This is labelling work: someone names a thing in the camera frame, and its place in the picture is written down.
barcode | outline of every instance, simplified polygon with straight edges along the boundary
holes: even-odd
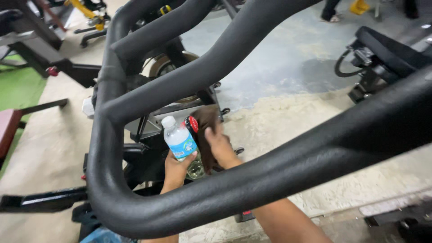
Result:
[[[184,152],[176,152],[174,153],[174,156],[178,157],[178,156],[182,156],[184,155]]]

brown towel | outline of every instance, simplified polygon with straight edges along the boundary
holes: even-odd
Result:
[[[194,111],[193,116],[198,122],[198,132],[195,137],[195,141],[201,152],[201,158],[204,165],[204,171],[207,175],[211,175],[211,170],[219,172],[223,168],[217,163],[217,160],[212,154],[210,145],[205,137],[205,130],[207,127],[211,127],[213,131],[216,129],[216,124],[219,119],[219,108],[217,105],[203,106],[198,110]]]

white bottle cap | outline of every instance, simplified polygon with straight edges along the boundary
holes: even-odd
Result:
[[[175,124],[175,119],[172,115],[169,115],[162,119],[162,126],[164,128],[169,128]]]

person's right hand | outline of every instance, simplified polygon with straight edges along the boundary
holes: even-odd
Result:
[[[207,142],[209,142],[211,151],[217,162],[224,169],[230,169],[237,165],[242,164],[239,160],[228,138],[223,134],[223,126],[218,121],[215,131],[211,128],[207,128],[205,131]]]

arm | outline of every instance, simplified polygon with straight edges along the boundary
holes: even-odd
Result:
[[[165,181],[161,190],[161,194],[175,190],[181,187],[186,178],[186,169],[197,156],[197,152],[193,152],[186,157],[182,162],[178,162],[171,150],[165,159]],[[142,240],[141,243],[178,243],[178,234],[160,239]]]
[[[232,150],[219,123],[213,132],[206,129],[206,139],[212,154],[224,169],[242,163]],[[332,241],[308,216],[290,200],[284,198],[253,210],[258,222],[273,243],[331,243]]]

